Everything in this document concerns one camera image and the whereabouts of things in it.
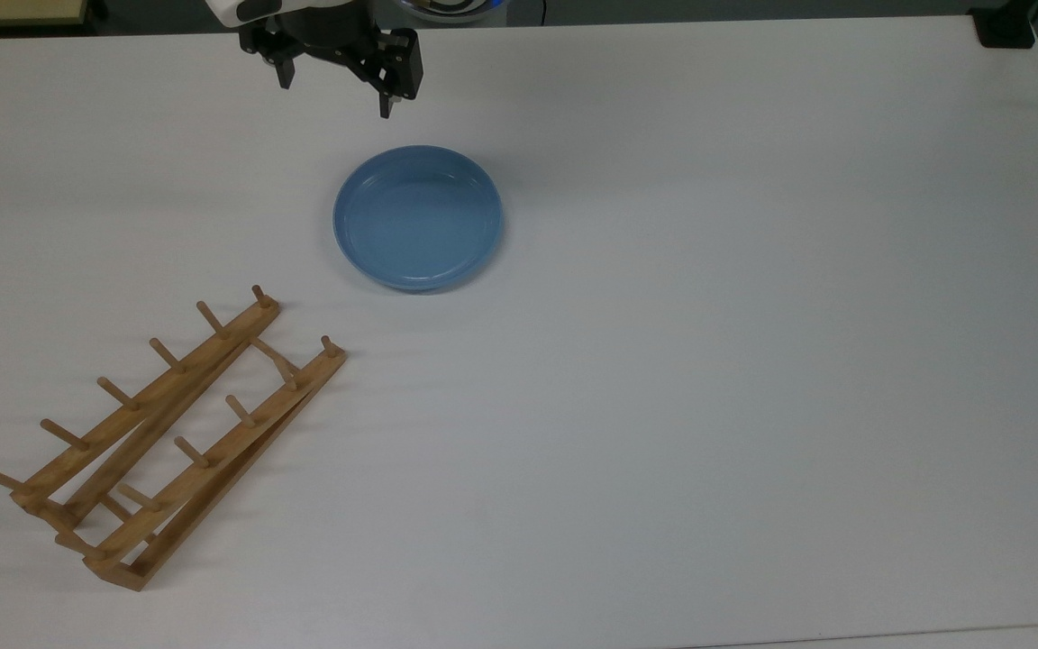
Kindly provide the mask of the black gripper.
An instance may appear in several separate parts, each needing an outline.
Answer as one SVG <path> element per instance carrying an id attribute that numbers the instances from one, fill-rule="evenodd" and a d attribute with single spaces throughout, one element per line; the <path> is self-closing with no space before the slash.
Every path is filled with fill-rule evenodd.
<path id="1" fill-rule="evenodd" d="M 415 29 L 380 29 L 368 1 L 241 1 L 240 49 L 260 55 L 289 89 L 300 55 L 348 69 L 378 92 L 390 119 L 397 100 L 415 100 L 422 55 Z"/>

